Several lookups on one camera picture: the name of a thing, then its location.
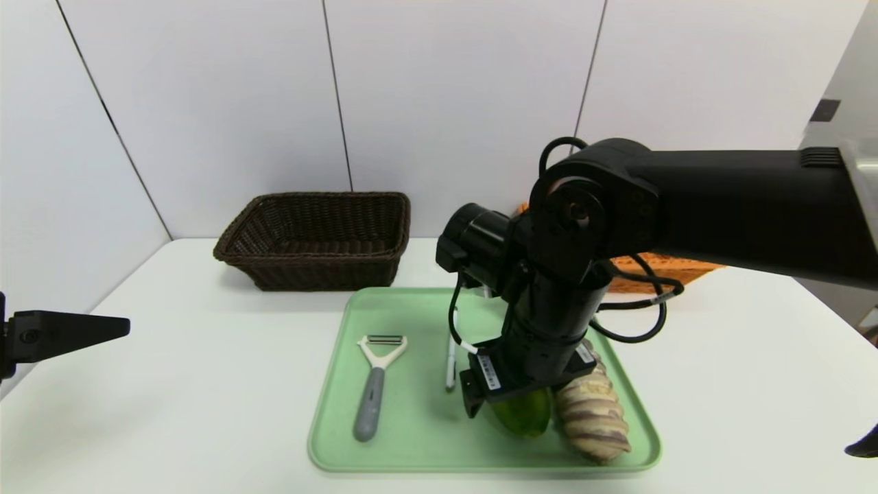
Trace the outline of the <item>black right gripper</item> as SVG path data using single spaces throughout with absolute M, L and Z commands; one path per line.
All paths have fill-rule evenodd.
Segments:
M 474 419 L 484 401 L 561 388 L 592 373 L 597 359 L 584 347 L 584 334 L 609 285 L 607 272 L 587 273 L 579 285 L 537 273 L 515 291 L 501 335 L 477 344 L 471 367 L 459 373 L 467 417 Z

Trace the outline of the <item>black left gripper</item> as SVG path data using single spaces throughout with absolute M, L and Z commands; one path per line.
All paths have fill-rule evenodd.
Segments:
M 16 363 L 37 363 L 92 345 L 118 340 L 130 333 L 126 317 L 56 311 L 19 311 L 9 322 L 6 297 L 0 293 L 1 381 L 12 378 Z

